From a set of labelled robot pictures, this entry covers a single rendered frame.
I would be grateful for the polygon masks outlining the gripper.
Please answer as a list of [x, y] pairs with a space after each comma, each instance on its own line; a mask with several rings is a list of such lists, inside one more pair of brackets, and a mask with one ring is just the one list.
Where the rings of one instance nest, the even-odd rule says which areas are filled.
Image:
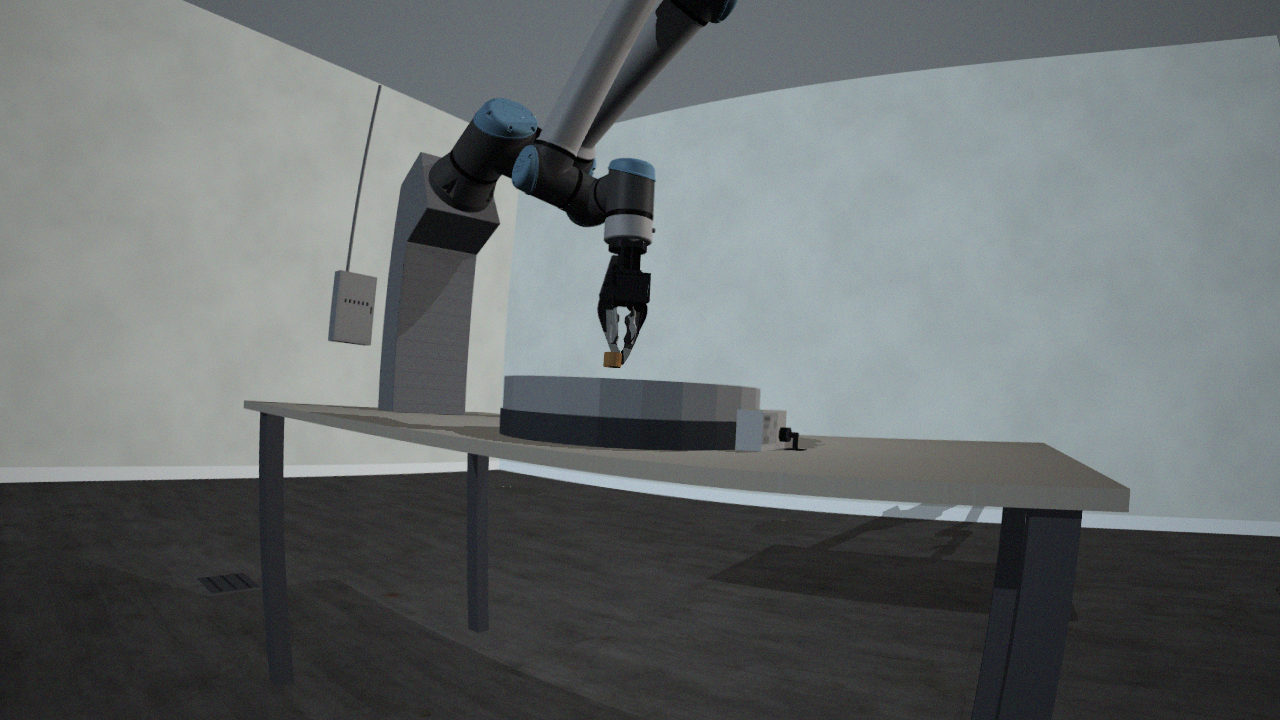
[[[631, 247], [632, 250], [626, 247]], [[639, 331], [641, 329], [643, 323], [646, 319], [646, 310], [648, 310], [646, 304], [650, 302], [652, 273], [643, 273], [643, 270], [640, 270], [641, 255], [646, 252], [646, 243], [643, 243], [643, 240], [611, 241], [609, 252], [618, 254], [617, 258], [618, 264], [616, 270], [611, 270], [611, 273], [605, 275], [605, 283], [603, 284], [605, 287], [604, 290], [605, 292], [599, 293], [598, 316], [602, 323], [602, 329], [604, 331], [605, 340], [611, 347], [611, 352], [620, 354], [620, 348], [617, 346], [618, 322], [620, 322], [620, 314], [617, 313], [617, 306], [628, 307], [628, 311], [631, 311], [627, 316], [625, 316], [627, 333], [625, 334], [625, 348], [621, 351], [622, 354], [621, 365], [623, 365], [631, 350], [634, 348]], [[623, 265], [623, 252], [625, 252], [625, 265]], [[612, 299], [611, 299], [609, 283], [612, 287]], [[636, 336], [635, 336], [635, 325], [636, 325]]]

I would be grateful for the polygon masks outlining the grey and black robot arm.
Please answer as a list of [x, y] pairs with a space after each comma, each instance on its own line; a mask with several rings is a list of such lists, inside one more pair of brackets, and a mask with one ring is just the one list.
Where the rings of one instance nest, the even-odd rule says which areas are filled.
[[577, 225], [605, 223], [605, 243], [650, 245], [654, 167], [620, 158], [594, 178], [595, 145], [698, 31], [724, 20], [737, 1], [663, 0], [652, 12], [657, 0], [612, 0], [543, 129], [524, 105], [486, 101], [429, 172], [433, 191], [460, 211], [483, 211], [507, 176]]

